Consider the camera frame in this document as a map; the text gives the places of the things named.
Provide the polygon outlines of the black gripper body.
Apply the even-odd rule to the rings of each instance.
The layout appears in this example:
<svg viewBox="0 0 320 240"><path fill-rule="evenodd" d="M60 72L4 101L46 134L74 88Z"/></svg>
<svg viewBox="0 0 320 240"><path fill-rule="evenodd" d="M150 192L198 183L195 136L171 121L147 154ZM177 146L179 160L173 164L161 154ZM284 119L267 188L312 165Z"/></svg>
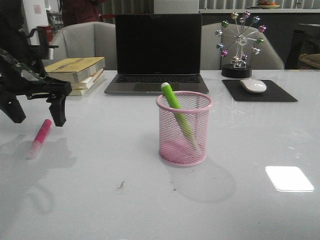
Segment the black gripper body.
<svg viewBox="0 0 320 240"><path fill-rule="evenodd" d="M66 97L71 93L70 82L49 77L47 74L40 76L3 48L0 49L0 56L23 80L32 84L32 88L17 90L15 92L17 95L26 95L28 100L32 100L40 98L56 99L57 97Z"/></svg>

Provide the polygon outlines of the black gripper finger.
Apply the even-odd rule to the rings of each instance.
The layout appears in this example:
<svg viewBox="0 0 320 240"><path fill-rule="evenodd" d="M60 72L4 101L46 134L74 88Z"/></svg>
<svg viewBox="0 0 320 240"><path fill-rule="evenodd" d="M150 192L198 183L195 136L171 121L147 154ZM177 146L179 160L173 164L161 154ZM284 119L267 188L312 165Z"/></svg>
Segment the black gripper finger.
<svg viewBox="0 0 320 240"><path fill-rule="evenodd" d="M49 111L51 113L55 126L62 127L66 122L66 115L65 115L66 96L62 94L55 97L49 97L46 100L46 102L50 103Z"/></svg>
<svg viewBox="0 0 320 240"><path fill-rule="evenodd" d="M0 94L0 109L14 122L17 124L22 123L26 115L15 95L10 93Z"/></svg>

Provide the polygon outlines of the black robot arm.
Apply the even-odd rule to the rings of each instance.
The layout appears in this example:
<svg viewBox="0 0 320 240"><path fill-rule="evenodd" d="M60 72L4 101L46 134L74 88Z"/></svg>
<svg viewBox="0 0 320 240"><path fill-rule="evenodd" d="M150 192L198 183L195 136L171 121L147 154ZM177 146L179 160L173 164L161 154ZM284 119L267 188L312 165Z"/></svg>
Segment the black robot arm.
<svg viewBox="0 0 320 240"><path fill-rule="evenodd" d="M30 34L23 30L22 1L0 2L0 109L14 122L26 115L17 100L45 98L57 127L66 122L65 101L71 93L70 82L50 77L42 60L49 56L49 43L40 28Z"/></svg>

